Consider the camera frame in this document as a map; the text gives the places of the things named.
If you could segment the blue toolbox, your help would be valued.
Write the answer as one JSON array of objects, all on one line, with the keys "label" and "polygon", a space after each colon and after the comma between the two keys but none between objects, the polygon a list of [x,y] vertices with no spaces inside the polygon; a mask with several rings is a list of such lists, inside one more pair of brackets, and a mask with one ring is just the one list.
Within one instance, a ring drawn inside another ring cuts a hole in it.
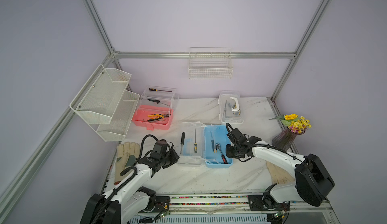
[{"label": "blue toolbox", "polygon": [[[194,129],[197,131],[198,153],[194,153]],[[183,167],[200,167],[206,165],[212,169],[225,169],[233,165],[233,160],[226,156],[226,146],[231,144],[227,137],[226,126],[205,125],[201,122],[183,122],[181,131],[185,132],[185,141],[182,155],[179,155],[178,164]],[[228,164],[224,164],[220,152],[216,149],[220,143],[221,150]]]}]

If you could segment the white clear toolbox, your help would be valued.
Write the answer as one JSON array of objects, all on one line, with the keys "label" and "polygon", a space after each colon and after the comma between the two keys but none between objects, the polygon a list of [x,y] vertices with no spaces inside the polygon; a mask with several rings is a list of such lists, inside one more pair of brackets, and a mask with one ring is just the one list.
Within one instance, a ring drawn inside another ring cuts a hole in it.
[{"label": "white clear toolbox", "polygon": [[218,98],[219,119],[222,125],[241,125],[244,122],[241,111],[240,94],[237,91],[222,91]]}]

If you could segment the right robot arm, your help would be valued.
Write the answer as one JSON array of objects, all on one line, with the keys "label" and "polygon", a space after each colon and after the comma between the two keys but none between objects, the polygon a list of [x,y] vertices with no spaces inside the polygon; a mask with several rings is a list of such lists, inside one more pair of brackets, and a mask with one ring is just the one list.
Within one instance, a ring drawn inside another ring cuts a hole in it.
[{"label": "right robot arm", "polygon": [[245,163],[260,158],[286,171],[293,182],[272,184],[263,193],[262,206],[274,210],[287,202],[304,201],[319,207],[328,201],[328,194],[335,183],[320,158],[314,154],[301,155],[267,144],[256,136],[246,137],[239,129],[226,124],[227,137],[231,144],[226,146],[226,156]]}]

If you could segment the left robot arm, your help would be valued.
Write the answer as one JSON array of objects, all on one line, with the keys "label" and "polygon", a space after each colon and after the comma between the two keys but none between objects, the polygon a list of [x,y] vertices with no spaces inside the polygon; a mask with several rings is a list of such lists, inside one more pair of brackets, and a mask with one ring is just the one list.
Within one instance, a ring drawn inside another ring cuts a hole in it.
[{"label": "left robot arm", "polygon": [[152,134],[146,135],[140,145],[143,149],[147,138],[156,140],[152,150],[122,171],[129,174],[115,188],[104,193],[94,194],[88,200],[80,223],[82,224],[127,224],[140,212],[154,211],[158,203],[156,192],[144,184],[161,169],[169,168],[178,162],[179,155],[174,144],[165,139],[159,140]]}]

